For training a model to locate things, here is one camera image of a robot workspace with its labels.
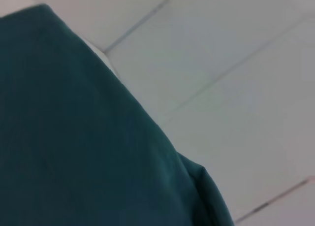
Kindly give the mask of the blue teal shirt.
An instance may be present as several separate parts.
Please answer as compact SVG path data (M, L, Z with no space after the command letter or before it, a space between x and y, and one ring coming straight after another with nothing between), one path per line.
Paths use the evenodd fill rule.
M0 18L0 226L234 226L179 154L46 5Z

